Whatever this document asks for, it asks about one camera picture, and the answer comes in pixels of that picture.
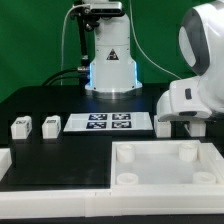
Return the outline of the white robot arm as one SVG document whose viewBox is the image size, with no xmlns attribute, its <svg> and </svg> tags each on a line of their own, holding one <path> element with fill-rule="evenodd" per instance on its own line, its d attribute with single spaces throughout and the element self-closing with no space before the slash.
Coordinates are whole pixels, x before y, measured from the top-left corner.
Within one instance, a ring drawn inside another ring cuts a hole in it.
<svg viewBox="0 0 224 224">
<path fill-rule="evenodd" d="M 128 12 L 120 2 L 85 1 L 96 22 L 88 93 L 134 94 L 167 73 L 158 121 L 224 114 L 224 0 L 128 0 Z"/>
</svg>

